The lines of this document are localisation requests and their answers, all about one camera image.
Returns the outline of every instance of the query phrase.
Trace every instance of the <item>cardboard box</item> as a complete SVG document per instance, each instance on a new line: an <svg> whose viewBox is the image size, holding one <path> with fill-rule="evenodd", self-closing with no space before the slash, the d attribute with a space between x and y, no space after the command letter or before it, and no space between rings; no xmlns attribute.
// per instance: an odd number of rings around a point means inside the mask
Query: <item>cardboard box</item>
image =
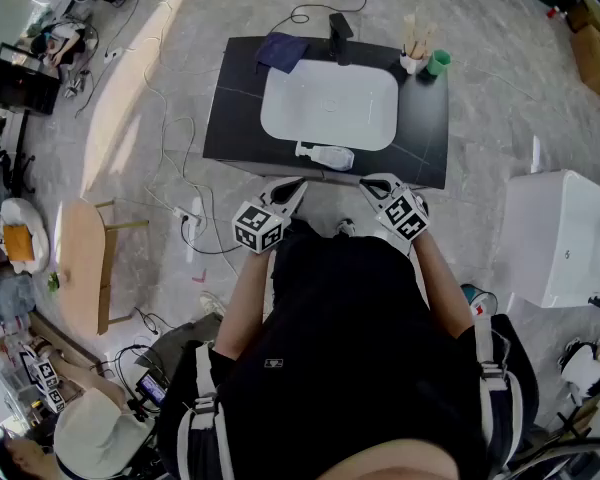
<svg viewBox="0 0 600 480"><path fill-rule="evenodd" d="M569 9L567 21L574 32L579 32L587 25L593 25L600 31L600 2L581 0Z"/></svg>
<svg viewBox="0 0 600 480"><path fill-rule="evenodd" d="M591 90L600 95L600 32L587 25L572 36L571 48L576 57L580 78Z"/></svg>

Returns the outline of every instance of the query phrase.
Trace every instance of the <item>wooden table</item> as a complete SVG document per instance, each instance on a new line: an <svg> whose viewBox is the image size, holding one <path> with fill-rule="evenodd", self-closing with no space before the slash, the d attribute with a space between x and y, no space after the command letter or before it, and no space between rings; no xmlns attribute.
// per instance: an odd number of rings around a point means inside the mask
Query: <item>wooden table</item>
<svg viewBox="0 0 600 480"><path fill-rule="evenodd" d="M118 230L147 226L149 221L107 226L98 208L112 204L109 201L94 206L76 201L62 215L60 310L71 329L85 338L104 334L110 324L131 319L131 316L109 318Z"/></svg>

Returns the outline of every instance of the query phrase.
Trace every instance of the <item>purple cloth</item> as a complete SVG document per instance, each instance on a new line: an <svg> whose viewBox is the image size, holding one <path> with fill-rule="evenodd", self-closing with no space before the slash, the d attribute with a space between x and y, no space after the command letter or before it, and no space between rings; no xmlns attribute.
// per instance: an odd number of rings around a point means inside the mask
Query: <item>purple cloth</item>
<svg viewBox="0 0 600 480"><path fill-rule="evenodd" d="M256 62L289 74L309 47L306 39L282 32L269 34L256 53Z"/></svg>

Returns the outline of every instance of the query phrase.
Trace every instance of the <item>red object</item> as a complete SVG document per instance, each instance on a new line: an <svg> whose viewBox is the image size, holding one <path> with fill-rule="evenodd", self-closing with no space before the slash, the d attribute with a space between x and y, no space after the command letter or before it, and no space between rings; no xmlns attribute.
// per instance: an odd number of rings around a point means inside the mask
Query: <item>red object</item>
<svg viewBox="0 0 600 480"><path fill-rule="evenodd" d="M207 269L205 268L204 271L202 272L201 278L198 279L197 277L192 277L191 279L193 281L195 281L196 283L204 283L206 278L207 278Z"/></svg>

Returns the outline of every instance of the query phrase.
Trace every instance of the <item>white plastic container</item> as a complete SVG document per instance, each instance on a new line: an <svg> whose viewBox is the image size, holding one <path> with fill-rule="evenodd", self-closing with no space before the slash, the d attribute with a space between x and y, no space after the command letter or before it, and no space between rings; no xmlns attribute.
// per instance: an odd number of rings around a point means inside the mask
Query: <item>white plastic container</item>
<svg viewBox="0 0 600 480"><path fill-rule="evenodd" d="M314 162L336 171L348 171L353 167L355 155L353 151L340 146L314 146L312 148L303 148L302 142L296 145L296 156L308 156Z"/></svg>

